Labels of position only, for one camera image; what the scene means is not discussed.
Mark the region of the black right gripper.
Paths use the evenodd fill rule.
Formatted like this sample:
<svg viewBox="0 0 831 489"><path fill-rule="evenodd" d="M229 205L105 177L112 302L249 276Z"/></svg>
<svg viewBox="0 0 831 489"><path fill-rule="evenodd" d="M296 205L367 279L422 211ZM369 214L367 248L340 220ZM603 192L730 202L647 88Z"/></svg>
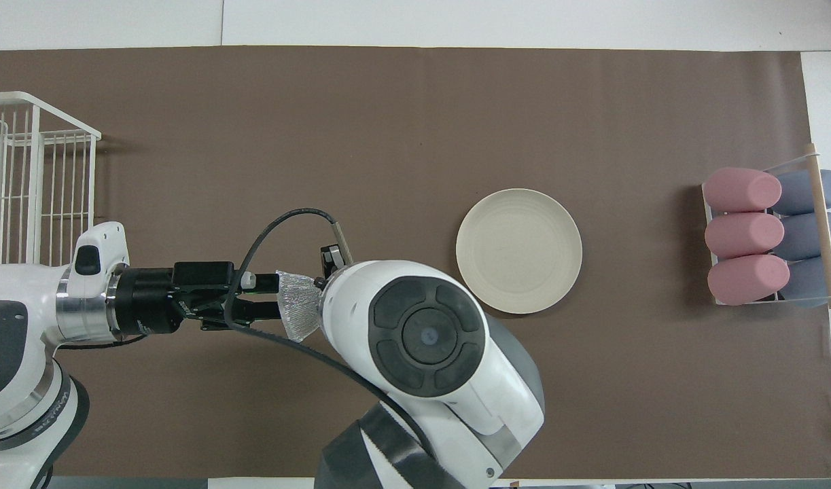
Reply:
<svg viewBox="0 0 831 489"><path fill-rule="evenodd" d="M340 245L331 244L320 248L320 260L324 278L330 278L338 269L346 266Z"/></svg>

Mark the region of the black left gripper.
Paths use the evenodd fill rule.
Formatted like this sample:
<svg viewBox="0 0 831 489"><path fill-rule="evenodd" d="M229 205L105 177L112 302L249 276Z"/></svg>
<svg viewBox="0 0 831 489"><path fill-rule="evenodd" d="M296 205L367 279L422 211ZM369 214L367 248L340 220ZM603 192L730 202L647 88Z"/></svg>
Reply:
<svg viewBox="0 0 831 489"><path fill-rule="evenodd" d="M226 330L224 302L231 290L245 294L279 293L278 273L246 272L232 262L177 262L171 268L125 268L115 285L115 319L126 335L176 332L184 320L204 330ZM238 301L239 324L279 320L275 301Z"/></svg>

